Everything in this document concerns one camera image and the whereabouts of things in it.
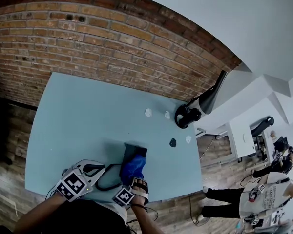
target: black strap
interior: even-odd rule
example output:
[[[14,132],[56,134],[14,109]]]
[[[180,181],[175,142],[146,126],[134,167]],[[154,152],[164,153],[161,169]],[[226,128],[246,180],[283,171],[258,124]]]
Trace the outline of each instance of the black strap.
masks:
[[[285,178],[285,179],[283,179],[283,180],[279,180],[279,181],[277,181],[276,184],[285,183],[285,182],[288,182],[289,180],[290,180],[290,178],[287,177],[287,178]]]
[[[287,199],[283,204],[279,205],[279,208],[285,206],[289,201],[290,201],[291,198]]]
[[[137,207],[143,208],[143,209],[145,209],[145,210],[146,210],[146,212],[147,212],[147,208],[146,208],[146,207],[144,207],[143,205],[138,205],[138,204],[131,204],[131,206],[137,206]]]
[[[134,183],[132,184],[132,187],[134,187],[134,186],[139,187],[139,188],[145,190],[146,193],[148,193],[148,188],[147,188],[146,185],[144,185],[144,184],[139,184],[139,183],[137,183],[137,182],[134,182]]]
[[[106,174],[113,166],[120,166],[121,164],[110,164],[107,169],[105,170],[105,172],[102,174],[102,176],[97,180],[97,182],[95,183],[96,185],[96,188],[99,190],[99,191],[103,191],[103,192],[106,192],[106,191],[110,191],[110,190],[113,190],[117,187],[120,187],[122,185],[122,183],[118,183],[117,185],[113,185],[113,186],[110,186],[110,187],[107,187],[107,188],[102,188],[99,186],[99,180],[103,177],[104,174]]]

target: white shirt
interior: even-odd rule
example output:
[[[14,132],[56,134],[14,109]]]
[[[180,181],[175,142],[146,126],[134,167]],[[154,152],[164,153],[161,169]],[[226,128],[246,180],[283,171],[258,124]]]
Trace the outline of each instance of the white shirt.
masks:
[[[245,188],[240,198],[240,217],[247,217],[252,214],[259,214],[266,211],[266,215],[272,214],[281,204],[287,201],[290,197],[284,197],[283,194],[286,188],[291,184],[291,181],[276,184],[277,181],[286,179],[283,173],[270,172],[268,175],[265,190],[257,197],[254,203],[249,202],[250,188]]]

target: white paper piece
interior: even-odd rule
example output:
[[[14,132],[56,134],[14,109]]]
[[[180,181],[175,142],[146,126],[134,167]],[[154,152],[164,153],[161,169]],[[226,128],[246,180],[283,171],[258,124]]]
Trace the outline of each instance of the white paper piece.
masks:
[[[187,136],[186,137],[186,142],[189,144],[191,142],[191,139],[192,139],[191,136]]]
[[[149,109],[149,108],[146,109],[146,116],[152,117],[152,110],[151,109]]]
[[[168,111],[165,112],[165,118],[170,119],[170,113]]]

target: dark gray small object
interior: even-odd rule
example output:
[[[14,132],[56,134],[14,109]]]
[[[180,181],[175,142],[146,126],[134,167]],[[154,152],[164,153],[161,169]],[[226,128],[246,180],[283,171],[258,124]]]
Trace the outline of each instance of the dark gray small object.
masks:
[[[169,144],[171,147],[176,147],[177,141],[174,138],[172,138]]]

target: person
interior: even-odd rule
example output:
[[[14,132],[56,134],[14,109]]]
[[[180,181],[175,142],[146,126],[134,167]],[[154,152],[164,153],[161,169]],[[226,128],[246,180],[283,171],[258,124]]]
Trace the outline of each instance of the person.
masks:
[[[282,222],[281,220],[279,220],[279,228],[278,230],[275,231],[274,234],[290,234],[291,233],[291,228],[293,225],[293,219],[290,220],[286,220],[284,222]]]
[[[273,145],[274,149],[278,152],[286,151],[290,146],[287,138],[283,138],[282,136]]]
[[[143,180],[135,179],[144,186]],[[140,187],[133,189],[145,193]],[[145,207],[145,198],[139,195],[131,201],[131,208],[137,217],[143,234],[164,234],[149,217]],[[130,234],[124,219],[124,207],[116,203],[101,204],[92,200],[76,199],[68,202],[55,193],[16,223],[15,234],[26,233],[118,233]]]
[[[292,147],[292,146],[289,146],[289,148],[288,148],[288,154],[287,154],[286,157],[289,157],[289,156],[290,156],[290,153],[292,152],[292,150],[293,150],[293,147]]]
[[[262,177],[269,172],[287,173],[293,165],[293,150],[289,152],[288,156],[280,156],[278,160],[274,161],[270,166],[252,173],[253,178]]]
[[[293,225],[293,219],[281,221],[279,219],[279,223],[277,226],[268,226],[268,227],[257,227],[254,229],[254,233],[263,233],[263,234],[290,234],[293,232],[293,229],[291,230]]]
[[[257,197],[252,200],[254,198],[250,195],[254,192],[257,192]],[[254,188],[247,186],[239,189],[213,190],[203,187],[203,193],[207,198],[229,204],[204,206],[198,221],[208,217],[245,218],[252,215],[265,218],[293,198],[293,182],[283,173],[270,172],[263,176]]]

